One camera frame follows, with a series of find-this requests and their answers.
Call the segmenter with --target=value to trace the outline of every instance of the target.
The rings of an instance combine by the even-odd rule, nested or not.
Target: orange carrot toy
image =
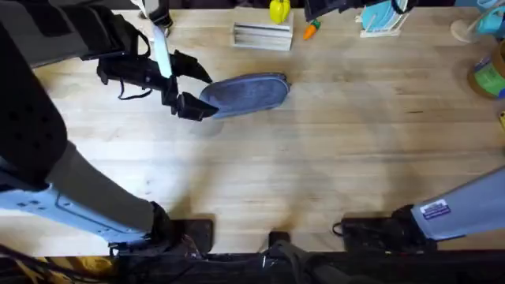
[[[310,23],[310,25],[305,29],[305,33],[303,34],[303,39],[307,40],[307,39],[310,39],[312,36],[314,36],[320,26],[321,26],[321,23],[317,19],[312,21],[312,23]]]

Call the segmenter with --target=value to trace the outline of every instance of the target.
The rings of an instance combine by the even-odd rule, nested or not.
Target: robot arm
[[[389,218],[344,218],[346,250],[429,252],[439,241],[504,228],[504,186],[505,166]]]
[[[177,225],[158,204],[131,195],[86,161],[68,141],[62,116],[30,68],[98,58],[102,80],[158,88],[180,117],[206,116],[203,102],[177,96],[176,76],[210,80],[196,59],[176,51],[170,59],[174,74],[165,78],[156,62],[137,53],[139,34],[100,6],[0,3],[0,207],[99,235],[122,255],[171,251],[182,235],[191,237],[185,230],[194,228]],[[211,224],[204,227],[204,247],[194,240],[200,252],[211,247]]]

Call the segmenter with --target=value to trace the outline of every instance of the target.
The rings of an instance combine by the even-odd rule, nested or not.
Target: small object
[[[271,0],[270,18],[274,23],[280,24],[287,19],[291,11],[290,0]]]
[[[232,44],[234,47],[285,51],[291,49],[293,13],[289,13],[287,21],[281,24],[270,24],[271,20],[266,15],[264,18],[246,18],[241,21],[243,22],[235,22],[233,26]]]
[[[412,9],[408,3],[409,0],[398,0],[398,12],[389,1],[366,6],[356,17],[356,22],[363,27],[360,37],[399,36]]]
[[[476,31],[481,35],[494,35],[496,37],[503,36],[502,24],[505,6],[496,7],[487,12],[486,16],[482,17],[477,24]]]
[[[200,100],[219,108],[213,118],[225,118],[278,107],[289,91],[286,75],[257,73],[210,84]]]
[[[501,123],[503,130],[505,130],[505,111],[499,113],[499,123]]]
[[[505,53],[504,41],[468,72],[469,86],[477,94],[493,99],[505,98],[505,60],[502,53]]]
[[[312,23],[310,23],[310,25],[305,29],[305,32],[303,33],[303,39],[307,40],[312,38],[320,27],[321,23],[317,19],[314,19],[314,21],[312,21]]]
[[[480,25],[482,30],[484,31],[484,27],[486,26],[486,23],[484,21],[483,24],[481,24],[481,20],[484,20],[487,15],[490,13],[493,13],[495,11],[495,8],[501,6],[503,3],[505,3],[505,0],[499,0],[497,2],[494,2],[494,4],[489,7],[488,10],[486,10],[484,13],[482,13],[473,23],[467,24],[464,20],[456,20],[451,24],[451,34],[454,36],[457,40],[464,42],[464,43],[475,43],[476,41],[479,40],[479,37],[481,33],[478,31],[477,26]]]

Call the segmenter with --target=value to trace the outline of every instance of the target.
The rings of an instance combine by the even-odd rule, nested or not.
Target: yellow toy
[[[499,123],[502,124],[503,130],[505,130],[505,111],[499,114]]]
[[[276,24],[280,24],[287,19],[290,14],[290,0],[272,0],[270,2],[270,18]]]

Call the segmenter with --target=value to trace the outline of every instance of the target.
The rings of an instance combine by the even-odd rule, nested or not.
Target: black robot arm segment
[[[32,68],[75,57],[98,59],[97,73],[104,84],[119,80],[161,91],[162,104],[180,118],[201,121],[218,110],[189,93],[178,92],[177,77],[181,75],[211,83],[195,58],[176,50],[170,56],[174,72],[163,77],[158,63],[149,58],[150,51],[138,54],[138,39],[148,45],[147,38],[108,8],[0,2],[0,21]]]

